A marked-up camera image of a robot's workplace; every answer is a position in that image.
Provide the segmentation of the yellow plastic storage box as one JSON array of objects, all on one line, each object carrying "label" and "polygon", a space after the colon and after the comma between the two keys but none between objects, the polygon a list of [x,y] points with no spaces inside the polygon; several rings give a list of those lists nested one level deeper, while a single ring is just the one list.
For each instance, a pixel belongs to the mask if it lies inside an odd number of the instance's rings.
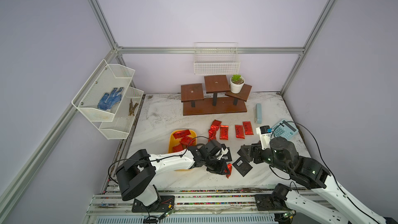
[{"label": "yellow plastic storage box", "polygon": [[188,146],[194,146],[197,134],[193,130],[176,130],[170,136],[168,153],[183,151]]}]

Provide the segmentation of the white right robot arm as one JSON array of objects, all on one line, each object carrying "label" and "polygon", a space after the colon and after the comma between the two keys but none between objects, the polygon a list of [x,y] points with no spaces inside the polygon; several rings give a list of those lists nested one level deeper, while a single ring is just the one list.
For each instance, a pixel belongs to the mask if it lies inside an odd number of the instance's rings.
[{"label": "white right robot arm", "polygon": [[332,209],[309,200],[291,189],[277,184],[272,201],[285,205],[290,210],[302,213],[322,224],[396,224],[397,220],[383,217],[346,190],[333,173],[320,162],[298,154],[292,142],[272,139],[269,147],[261,144],[243,145],[238,154],[248,162],[267,163],[270,169],[278,169],[290,176],[295,183],[313,191]]}]

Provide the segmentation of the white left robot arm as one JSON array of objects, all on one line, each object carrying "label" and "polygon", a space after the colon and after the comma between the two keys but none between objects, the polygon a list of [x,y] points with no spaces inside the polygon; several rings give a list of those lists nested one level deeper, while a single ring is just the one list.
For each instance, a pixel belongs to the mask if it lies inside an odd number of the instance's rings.
[{"label": "white left robot arm", "polygon": [[155,176],[166,172],[205,166],[207,172],[227,175],[229,169],[223,156],[228,152],[227,148],[221,146],[190,146],[182,151],[164,155],[148,154],[146,149],[141,149],[116,170],[121,198],[123,201],[137,199],[145,206],[160,201],[157,189],[151,181]]}]

